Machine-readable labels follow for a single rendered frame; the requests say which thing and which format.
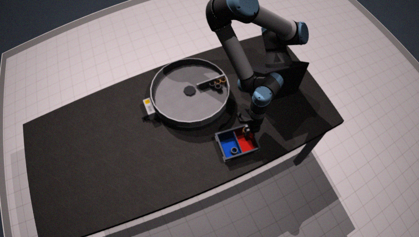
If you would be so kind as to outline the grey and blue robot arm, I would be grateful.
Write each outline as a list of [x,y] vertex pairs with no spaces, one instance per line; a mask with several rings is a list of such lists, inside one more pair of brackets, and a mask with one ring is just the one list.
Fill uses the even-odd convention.
[[293,63],[286,45],[306,44],[309,39],[307,25],[301,21],[284,19],[260,6],[258,0],[210,0],[206,6],[206,18],[239,78],[238,89],[253,93],[252,112],[257,115],[266,113],[284,80],[278,73],[271,73],[268,77],[255,76],[231,26],[231,20],[261,26],[267,68],[284,67]]

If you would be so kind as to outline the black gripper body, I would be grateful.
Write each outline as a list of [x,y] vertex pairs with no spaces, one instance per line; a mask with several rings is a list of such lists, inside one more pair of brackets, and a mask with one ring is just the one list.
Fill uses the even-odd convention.
[[244,109],[237,113],[237,118],[239,123],[243,123],[248,125],[249,130],[251,133],[257,133],[260,131],[260,125],[262,124],[265,114],[257,115],[254,114],[250,109]]

